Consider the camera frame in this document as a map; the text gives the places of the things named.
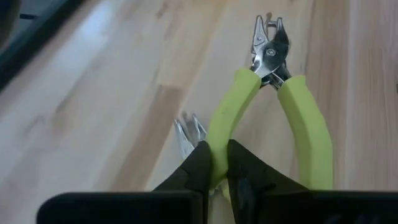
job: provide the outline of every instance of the dark edge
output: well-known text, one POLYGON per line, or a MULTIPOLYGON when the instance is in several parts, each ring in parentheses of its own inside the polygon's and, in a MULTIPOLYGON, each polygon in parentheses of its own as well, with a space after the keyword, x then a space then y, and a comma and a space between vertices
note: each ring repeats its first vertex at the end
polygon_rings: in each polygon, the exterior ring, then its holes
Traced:
POLYGON ((61 28, 86 0, 59 0, 49 6, 32 25, 0 52, 0 91, 15 78, 29 60, 61 28))

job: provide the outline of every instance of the pliers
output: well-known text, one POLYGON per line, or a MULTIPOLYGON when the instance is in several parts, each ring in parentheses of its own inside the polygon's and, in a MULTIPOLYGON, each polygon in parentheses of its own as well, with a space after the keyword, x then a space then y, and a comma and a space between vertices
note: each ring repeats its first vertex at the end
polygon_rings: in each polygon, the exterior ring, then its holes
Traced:
POLYGON ((175 121, 177 139, 184 151, 193 149, 198 139, 206 140, 213 158, 211 186, 216 187, 228 171, 227 148, 234 128, 256 93, 268 84, 278 92, 278 99, 285 111, 295 139, 298 157, 300 183, 310 189, 326 190, 333 188, 333 151, 326 122, 318 109, 314 97, 305 84, 305 76, 292 77, 286 67, 289 52, 282 18, 271 20, 271 15, 263 21, 257 16, 252 39, 252 65, 250 69, 239 69, 234 83, 226 92, 215 110, 208 134, 193 117, 193 124, 183 131, 180 120, 175 121), (268 29, 275 28, 273 39, 268 29), (192 130, 200 136, 189 144, 192 130))

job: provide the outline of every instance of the pliers jaw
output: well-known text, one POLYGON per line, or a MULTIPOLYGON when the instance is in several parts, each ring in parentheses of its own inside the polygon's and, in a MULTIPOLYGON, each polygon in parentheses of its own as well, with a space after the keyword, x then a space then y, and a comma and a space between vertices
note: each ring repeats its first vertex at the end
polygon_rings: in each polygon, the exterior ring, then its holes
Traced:
POLYGON ((264 23, 262 16, 257 16, 252 41, 252 65, 250 69, 260 78, 262 86, 271 84, 279 89, 290 74, 285 68, 285 60, 289 52, 289 38, 287 37, 282 18, 271 20, 267 15, 264 23), (268 28, 276 29, 274 38, 270 40, 268 28))
POLYGON ((182 113, 182 119, 174 120, 175 133, 182 159, 186 159, 200 141, 206 139, 207 132, 195 114, 182 113))

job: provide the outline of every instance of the green handle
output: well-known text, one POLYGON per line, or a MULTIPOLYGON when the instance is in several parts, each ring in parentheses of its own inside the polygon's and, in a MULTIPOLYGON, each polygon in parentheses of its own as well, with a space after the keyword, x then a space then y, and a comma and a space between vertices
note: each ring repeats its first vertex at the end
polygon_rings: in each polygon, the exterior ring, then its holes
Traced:
POLYGON ((309 189, 333 188, 333 150, 325 119, 305 84, 305 76, 288 79, 278 91, 292 128, 300 183, 309 189))
POLYGON ((261 79, 246 68, 235 73, 234 83, 215 110, 206 141, 213 153, 211 187, 225 177, 228 170, 227 147, 232 132, 261 86, 261 79))

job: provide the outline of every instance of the wooden floor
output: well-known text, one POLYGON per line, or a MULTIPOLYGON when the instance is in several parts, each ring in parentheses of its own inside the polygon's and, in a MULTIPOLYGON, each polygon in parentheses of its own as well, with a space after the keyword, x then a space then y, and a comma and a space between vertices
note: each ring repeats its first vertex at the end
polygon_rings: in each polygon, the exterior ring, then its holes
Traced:
MULTIPOLYGON (((288 68, 328 123, 335 188, 397 190, 397 11, 395 0, 87 1, 0 94, 0 222, 33 223, 61 192, 162 182, 181 163, 172 120, 187 110, 208 124, 267 12, 284 18, 288 68)), ((297 178, 271 87, 234 138, 297 178)), ((222 198, 211 207, 213 223, 231 221, 222 198)))

